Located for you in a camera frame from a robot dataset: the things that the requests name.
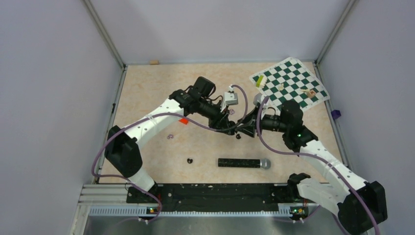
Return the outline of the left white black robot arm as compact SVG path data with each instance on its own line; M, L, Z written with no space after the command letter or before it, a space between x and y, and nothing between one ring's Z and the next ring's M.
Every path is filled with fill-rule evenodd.
M208 119L210 129L233 134L230 128L235 123L228 119L227 108L238 103L238 96L233 87L229 87L221 101L214 103L209 97L215 89L213 82L200 76L186 90L174 91L158 108L140 119L139 123L110 129L110 142L105 148L104 156L124 178L139 187L138 196L144 202L154 201L157 189L154 187L155 181L143 166L140 148L157 133L174 122L197 113Z

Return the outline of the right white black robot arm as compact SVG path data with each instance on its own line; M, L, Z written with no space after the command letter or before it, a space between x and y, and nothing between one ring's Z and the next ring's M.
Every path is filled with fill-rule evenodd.
M306 175L290 177L287 196L294 202L303 198L330 211L351 235L370 229L381 234L380 223L388 218L386 192L378 182L369 182L333 156L302 121L300 105L288 100L279 115L267 115L268 97L254 102L254 133L271 152L296 156L307 161L331 185L325 188Z

